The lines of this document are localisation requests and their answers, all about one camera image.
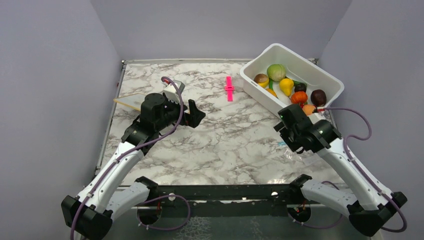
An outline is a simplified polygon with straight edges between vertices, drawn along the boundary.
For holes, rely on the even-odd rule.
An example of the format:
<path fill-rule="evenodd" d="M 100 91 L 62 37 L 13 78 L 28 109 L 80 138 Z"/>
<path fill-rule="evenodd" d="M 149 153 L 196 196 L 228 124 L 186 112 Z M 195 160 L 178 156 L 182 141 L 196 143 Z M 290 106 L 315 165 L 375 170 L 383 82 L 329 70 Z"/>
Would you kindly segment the orange pumpkin toy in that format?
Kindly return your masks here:
<path fill-rule="evenodd" d="M 304 91 L 297 91 L 290 97 L 292 104 L 305 105 L 308 102 L 308 95 Z"/>

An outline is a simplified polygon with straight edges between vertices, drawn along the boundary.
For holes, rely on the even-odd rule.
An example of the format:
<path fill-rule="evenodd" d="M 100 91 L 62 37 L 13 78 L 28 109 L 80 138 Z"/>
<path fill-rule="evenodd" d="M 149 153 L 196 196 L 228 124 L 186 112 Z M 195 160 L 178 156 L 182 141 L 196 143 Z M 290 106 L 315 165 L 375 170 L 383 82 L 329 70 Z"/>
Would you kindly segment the clear zip top bag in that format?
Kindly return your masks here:
<path fill-rule="evenodd" d="M 301 174 L 323 181 L 333 181 L 339 178 L 330 165 L 316 153 L 297 154 L 292 152 L 283 141 L 277 144 L 277 150 L 279 150 L 279 154 L 282 154 L 281 161 L 284 165 L 281 182 L 289 183 Z"/>

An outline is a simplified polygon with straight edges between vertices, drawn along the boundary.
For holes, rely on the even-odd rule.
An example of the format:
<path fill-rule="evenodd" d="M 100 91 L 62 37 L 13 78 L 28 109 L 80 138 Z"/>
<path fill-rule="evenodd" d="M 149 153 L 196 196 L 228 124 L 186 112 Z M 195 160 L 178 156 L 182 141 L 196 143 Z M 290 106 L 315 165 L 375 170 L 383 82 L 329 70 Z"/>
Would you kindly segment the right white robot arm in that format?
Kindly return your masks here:
<path fill-rule="evenodd" d="M 281 122 L 274 126 L 291 151 L 316 153 L 327 162 L 350 188 L 351 193 L 329 187 L 302 174 L 289 184 L 289 199 L 300 204 L 305 200 L 318 202 L 348 218 L 362 235 L 374 236 L 379 230 L 402 233 L 408 227 L 401 207 L 407 197 L 393 192 L 381 183 L 361 163 L 348 147 L 347 140 L 317 109 L 307 115 L 298 104 L 291 104 L 278 112 Z"/>

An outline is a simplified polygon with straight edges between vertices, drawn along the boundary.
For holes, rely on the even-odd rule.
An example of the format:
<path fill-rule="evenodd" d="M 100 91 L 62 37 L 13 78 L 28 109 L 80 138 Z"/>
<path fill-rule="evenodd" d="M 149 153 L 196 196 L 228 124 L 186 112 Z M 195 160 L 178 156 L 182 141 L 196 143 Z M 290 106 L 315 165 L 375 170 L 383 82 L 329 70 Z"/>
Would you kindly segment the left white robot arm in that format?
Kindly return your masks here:
<path fill-rule="evenodd" d="M 61 209 L 70 239 L 78 233 L 88 240 L 101 240 L 109 232 L 114 220 L 142 202 L 152 205 L 157 191 L 141 182 L 116 192 L 129 171 L 142 160 L 151 147 L 172 134 L 177 126 L 196 128 L 205 112 L 199 110 L 194 100 L 188 105 L 172 101 L 164 93 L 150 93 L 140 105 L 140 113 L 124 131 L 121 142 L 99 174 L 77 196 L 66 196 Z"/>

